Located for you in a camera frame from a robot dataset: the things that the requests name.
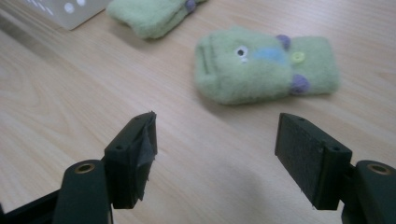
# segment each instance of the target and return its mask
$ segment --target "green felt toy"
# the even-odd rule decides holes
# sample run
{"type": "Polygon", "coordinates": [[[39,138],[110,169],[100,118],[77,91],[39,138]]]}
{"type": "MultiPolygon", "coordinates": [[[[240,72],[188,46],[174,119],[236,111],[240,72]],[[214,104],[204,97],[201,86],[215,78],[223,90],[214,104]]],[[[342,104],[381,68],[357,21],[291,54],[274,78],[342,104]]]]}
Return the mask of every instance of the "green felt toy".
{"type": "Polygon", "coordinates": [[[332,93],[339,86],[326,38],[272,36],[241,27],[200,40],[194,76],[197,89],[223,105],[332,93]]]}
{"type": "Polygon", "coordinates": [[[107,14],[127,23],[141,38],[166,35],[206,0],[114,0],[107,14]]]}

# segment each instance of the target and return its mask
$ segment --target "googly eye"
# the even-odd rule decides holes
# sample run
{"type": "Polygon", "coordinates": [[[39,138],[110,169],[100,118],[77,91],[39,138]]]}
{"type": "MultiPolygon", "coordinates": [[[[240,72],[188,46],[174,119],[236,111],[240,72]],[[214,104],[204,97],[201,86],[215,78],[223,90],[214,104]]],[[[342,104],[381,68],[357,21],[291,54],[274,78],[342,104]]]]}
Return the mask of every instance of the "googly eye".
{"type": "Polygon", "coordinates": [[[248,56],[248,48],[245,46],[240,46],[235,50],[235,53],[241,58],[246,58],[248,56]]]}

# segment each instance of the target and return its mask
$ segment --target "wood grain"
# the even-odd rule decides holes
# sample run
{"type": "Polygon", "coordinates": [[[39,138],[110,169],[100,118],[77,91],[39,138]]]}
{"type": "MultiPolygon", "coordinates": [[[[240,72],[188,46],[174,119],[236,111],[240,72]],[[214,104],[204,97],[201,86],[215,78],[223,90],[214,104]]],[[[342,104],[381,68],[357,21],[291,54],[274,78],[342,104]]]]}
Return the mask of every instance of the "wood grain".
{"type": "Polygon", "coordinates": [[[396,2],[210,0],[166,37],[141,40],[102,12],[72,32],[0,2],[0,202],[6,212],[100,159],[132,117],[158,114],[159,155],[143,202],[115,223],[341,223],[316,211],[274,155],[280,112],[396,166],[396,2]],[[241,25],[322,35],[342,74],[330,96],[217,105],[193,85],[204,35],[241,25]]]}

